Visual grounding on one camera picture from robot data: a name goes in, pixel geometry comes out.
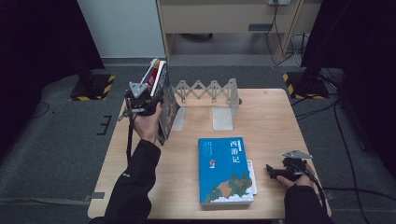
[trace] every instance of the person's right hand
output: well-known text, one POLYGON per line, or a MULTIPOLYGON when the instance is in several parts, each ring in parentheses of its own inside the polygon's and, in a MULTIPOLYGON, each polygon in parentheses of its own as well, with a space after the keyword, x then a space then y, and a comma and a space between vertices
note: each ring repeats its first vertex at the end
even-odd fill
MULTIPOLYGON (((315 175, 314 171, 312 170, 311 166, 309 166, 308 164, 305 165, 305 168, 311 172, 312 175, 315 175)), ((309 186, 311 188, 314 187, 314 182, 309 178, 309 176, 307 175, 301 175, 300 178, 298 178, 296 181, 291 181, 288 180, 286 177, 282 176, 282 175, 278 175, 276 177, 276 179, 282 183, 283 185, 285 185, 286 187, 290 188, 293 185, 297 185, 297 186, 309 186)))
POLYGON ((133 118, 136 116, 134 119, 134 130, 141 139, 150 141, 153 144, 155 143, 160 126, 158 120, 160 119, 162 112, 163 109, 161 108, 161 103, 158 103, 155 108, 155 114, 151 116, 145 117, 133 114, 133 118))

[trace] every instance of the striped warning tape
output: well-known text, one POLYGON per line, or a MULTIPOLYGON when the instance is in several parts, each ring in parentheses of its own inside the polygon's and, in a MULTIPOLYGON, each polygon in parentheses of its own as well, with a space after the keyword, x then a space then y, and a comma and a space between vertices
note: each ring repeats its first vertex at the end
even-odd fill
POLYGON ((288 74, 283 74, 283 80, 286 83, 286 87, 288 88, 289 95, 292 99, 326 99, 325 95, 320 94, 297 94, 294 91, 293 86, 291 85, 290 79, 288 74))
POLYGON ((108 92, 111 89, 111 86, 113 85, 114 78, 116 76, 112 75, 108 78, 106 87, 103 90, 103 93, 101 95, 96 95, 96 96, 85 96, 85 95, 80 95, 76 97, 70 97, 71 101, 90 101, 90 100, 103 100, 107 97, 108 92))

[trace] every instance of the white wall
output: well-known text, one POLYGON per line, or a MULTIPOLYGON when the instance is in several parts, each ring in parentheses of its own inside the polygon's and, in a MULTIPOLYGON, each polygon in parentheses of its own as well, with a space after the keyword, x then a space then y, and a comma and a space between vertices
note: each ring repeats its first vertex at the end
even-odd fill
POLYGON ((155 0, 78 0, 102 58, 164 58, 155 0))

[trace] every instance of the wooden tabletop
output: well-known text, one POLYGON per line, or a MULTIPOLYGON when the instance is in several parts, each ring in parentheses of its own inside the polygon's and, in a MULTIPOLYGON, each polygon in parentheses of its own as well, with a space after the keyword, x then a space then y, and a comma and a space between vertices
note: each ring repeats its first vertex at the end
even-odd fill
MULTIPOLYGON (((242 104, 233 131, 215 132, 210 98, 188 97, 184 128, 171 132, 156 169, 157 181, 149 193, 152 210, 148 218, 169 219, 273 219, 284 218, 286 188, 270 179, 265 165, 283 169, 282 153, 294 149, 308 153, 287 94, 281 89, 239 89, 242 104), (211 206, 199 204, 198 138, 242 136, 247 158, 253 161, 258 193, 251 205, 211 206)), ((216 104, 225 102, 218 99, 216 104)), ((104 199, 92 199, 89 217, 103 216, 114 184, 126 168, 128 119, 118 121, 95 192, 104 199)), ((133 149, 138 143, 134 134, 133 149)), ((312 161, 308 163, 315 170, 312 161)))

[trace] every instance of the expandable book rack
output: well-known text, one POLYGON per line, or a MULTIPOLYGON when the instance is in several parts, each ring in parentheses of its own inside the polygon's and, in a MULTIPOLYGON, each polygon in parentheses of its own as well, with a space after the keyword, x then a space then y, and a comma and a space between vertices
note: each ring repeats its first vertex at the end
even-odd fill
MULTIPOLYGON (((197 80, 190 87, 186 81, 180 80, 176 87, 172 87, 175 95, 179 96, 182 103, 186 103, 188 96, 193 95, 196 99, 202 99, 205 95, 209 95, 212 103, 215 103, 218 98, 225 97, 226 105, 212 105, 213 115, 213 130, 215 131, 232 131, 234 121, 239 109, 240 100, 238 97, 238 89, 236 86, 236 79, 229 79, 228 83, 221 87, 216 80, 212 80, 209 86, 197 80)), ((182 106, 175 118, 172 126, 172 131, 182 131, 185 113, 188 108, 182 106)))

